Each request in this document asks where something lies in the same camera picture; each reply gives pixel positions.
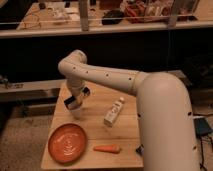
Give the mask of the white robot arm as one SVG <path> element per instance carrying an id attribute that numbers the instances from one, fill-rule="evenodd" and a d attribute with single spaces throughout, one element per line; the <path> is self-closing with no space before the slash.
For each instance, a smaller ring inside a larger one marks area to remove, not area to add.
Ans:
<path id="1" fill-rule="evenodd" d="M 190 97 L 179 78 L 89 65 L 80 50 L 63 58 L 58 70 L 76 98 L 87 81 L 136 98 L 144 171 L 200 171 Z"/>

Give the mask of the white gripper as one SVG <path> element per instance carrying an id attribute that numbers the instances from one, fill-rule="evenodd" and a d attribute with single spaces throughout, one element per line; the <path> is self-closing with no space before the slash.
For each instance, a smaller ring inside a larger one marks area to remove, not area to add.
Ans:
<path id="1" fill-rule="evenodd" d="M 71 91 L 71 96 L 64 101 L 64 104 L 68 109 L 75 109 L 76 107 L 81 106 L 83 100 L 88 96 L 90 96 L 90 89 L 88 87 L 74 87 Z"/>

